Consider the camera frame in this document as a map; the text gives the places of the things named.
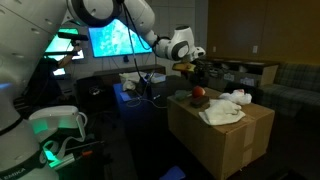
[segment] gray sofa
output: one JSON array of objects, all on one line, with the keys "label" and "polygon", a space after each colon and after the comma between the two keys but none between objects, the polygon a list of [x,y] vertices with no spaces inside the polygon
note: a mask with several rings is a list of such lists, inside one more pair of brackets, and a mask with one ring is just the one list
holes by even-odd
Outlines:
[{"label": "gray sofa", "polygon": [[274,84],[260,87],[259,104],[288,117],[320,112],[320,65],[280,64]]}]

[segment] sofa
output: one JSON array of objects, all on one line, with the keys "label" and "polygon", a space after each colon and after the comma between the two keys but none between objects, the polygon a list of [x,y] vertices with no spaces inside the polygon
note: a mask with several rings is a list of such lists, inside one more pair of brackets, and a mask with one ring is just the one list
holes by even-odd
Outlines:
[{"label": "sofa", "polygon": [[320,112],[320,65],[280,64],[273,84],[260,87],[259,104],[295,118]]}]

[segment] red apple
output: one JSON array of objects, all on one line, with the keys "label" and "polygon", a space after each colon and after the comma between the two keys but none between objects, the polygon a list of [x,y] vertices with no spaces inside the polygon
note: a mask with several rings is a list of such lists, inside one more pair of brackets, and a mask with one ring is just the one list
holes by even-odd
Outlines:
[{"label": "red apple", "polygon": [[205,90],[204,90],[202,87],[196,86],[196,87],[194,87],[193,90],[192,90],[192,97],[193,97],[193,98],[198,98],[198,97],[200,97],[200,96],[203,96],[205,93],[206,93],[206,92],[205,92]]}]

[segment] cardboard box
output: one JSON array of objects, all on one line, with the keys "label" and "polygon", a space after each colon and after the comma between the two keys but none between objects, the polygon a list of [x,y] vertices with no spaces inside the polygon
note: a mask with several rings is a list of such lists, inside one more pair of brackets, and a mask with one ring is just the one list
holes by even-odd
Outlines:
[{"label": "cardboard box", "polygon": [[[221,94],[205,91],[211,99]],[[209,126],[198,115],[208,107],[168,97],[169,129],[217,180],[224,180],[266,153],[274,111],[251,103],[242,106],[246,116],[237,123]]]}]

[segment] monitor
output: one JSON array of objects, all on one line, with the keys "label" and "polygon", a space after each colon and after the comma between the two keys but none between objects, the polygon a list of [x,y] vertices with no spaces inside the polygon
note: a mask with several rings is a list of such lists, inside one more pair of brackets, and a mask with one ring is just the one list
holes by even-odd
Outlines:
[{"label": "monitor", "polygon": [[[89,29],[93,56],[108,57],[133,54],[128,28],[118,19],[101,28]],[[152,48],[137,33],[130,30],[134,53],[151,53]]]},{"label": "monitor", "polygon": [[[60,28],[59,32],[64,32],[64,33],[70,33],[70,34],[79,34],[78,29],[76,28]],[[52,41],[50,42],[49,46],[47,47],[45,52],[62,52],[62,51],[72,51],[73,46],[71,45],[71,40],[70,39],[64,39],[64,38],[59,38],[58,35],[56,34]],[[47,56],[49,58],[53,58],[57,61],[61,60],[65,55],[50,55]],[[83,51],[78,52],[78,56],[73,56],[72,60],[82,60],[84,59],[84,54]],[[66,72],[64,68],[58,69],[57,71],[53,72],[55,76],[61,76],[64,75]]]}]

